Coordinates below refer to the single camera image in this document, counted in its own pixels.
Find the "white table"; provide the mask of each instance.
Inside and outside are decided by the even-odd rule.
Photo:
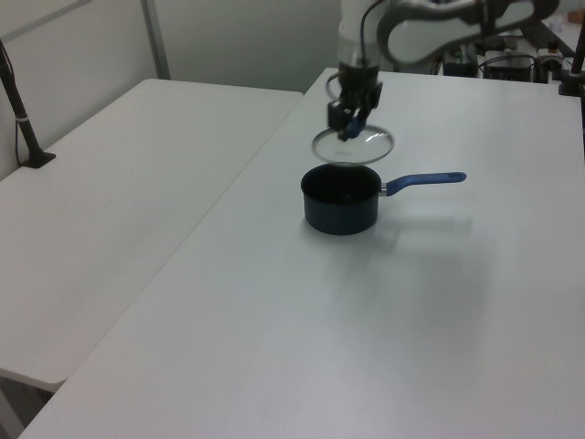
[[[326,70],[23,439],[574,438],[585,431],[580,102],[383,74],[371,230],[303,219]],[[554,107],[553,113],[540,108]]]
[[[2,181],[0,376],[56,390],[300,99],[147,80]]]

